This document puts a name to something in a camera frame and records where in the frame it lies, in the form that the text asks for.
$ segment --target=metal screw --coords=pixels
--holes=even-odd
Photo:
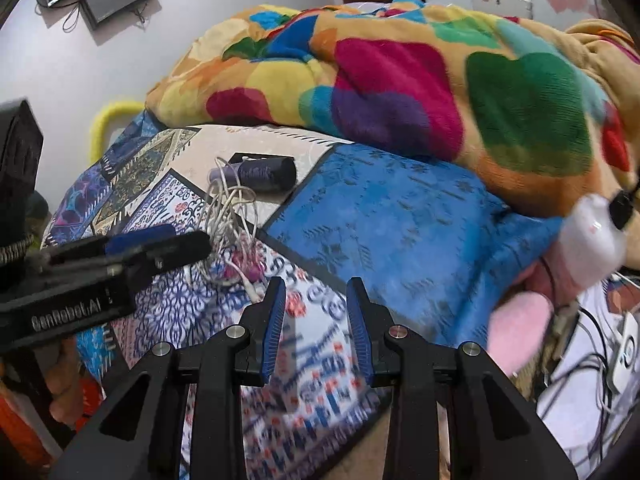
[[[402,326],[402,325],[393,325],[390,329],[389,329],[389,335],[391,337],[394,337],[396,339],[402,339],[405,338],[406,335],[408,334],[406,327]]]
[[[231,339],[238,339],[239,337],[242,337],[244,332],[246,332],[246,330],[244,329],[244,326],[241,325],[231,325],[226,329],[226,335]]]
[[[471,357],[475,357],[480,353],[480,345],[472,341],[467,341],[462,345],[462,351]]]
[[[121,265],[112,265],[107,267],[107,276],[115,276],[116,274],[120,274],[122,272]]]
[[[154,355],[157,355],[158,357],[167,355],[169,353],[169,350],[171,350],[171,345],[166,341],[162,341],[161,343],[156,343],[154,347],[151,349]]]

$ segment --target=multicolored comforter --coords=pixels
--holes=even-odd
[[[603,20],[567,32],[395,0],[361,14],[259,6],[195,41],[149,92],[169,126],[302,126],[471,169],[533,216],[635,182],[640,66]],[[627,263],[640,268],[640,222]]]

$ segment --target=finger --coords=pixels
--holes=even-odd
[[[61,343],[58,362],[46,373],[47,388],[54,397],[62,394],[72,384],[78,382],[78,351],[75,338],[66,339]]]
[[[57,397],[49,407],[51,416],[58,422],[73,425],[82,415],[82,386],[74,383],[65,393]]]

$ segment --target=patterned bedspread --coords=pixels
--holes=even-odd
[[[372,390],[358,372],[344,299],[348,277],[363,276],[396,320],[431,340],[483,342],[497,299],[558,230],[558,219],[517,215],[473,174],[444,162],[293,128],[162,128],[149,112],[140,115],[68,191],[45,243],[165,223],[178,233],[193,230],[215,156],[229,160],[250,146],[295,158],[295,194],[261,200],[258,219],[250,219],[261,227],[256,287],[266,288],[271,276],[287,285],[274,376],[263,388],[242,389],[252,480],[315,475],[390,401],[388,391]],[[389,262],[404,266],[393,270]],[[78,335],[78,348],[101,380],[114,357],[107,329],[132,366],[159,341],[177,348],[206,341],[238,322],[248,301],[240,285],[213,288],[197,272],[165,273],[137,295],[132,316]],[[183,476],[194,391],[184,423]]]

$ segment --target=tangled cord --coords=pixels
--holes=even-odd
[[[238,172],[224,158],[217,156],[215,162],[220,170],[220,178],[209,184],[205,205],[196,223],[209,235],[212,250],[209,257],[195,264],[195,267],[204,280],[215,286],[231,286],[242,281],[251,302],[258,303],[262,298],[245,274],[255,260],[258,221],[255,191],[240,184]],[[226,181],[225,167],[231,168],[234,173],[236,182],[233,186]],[[251,229],[246,220],[250,207],[254,212]],[[231,267],[236,276],[229,275],[227,267]]]

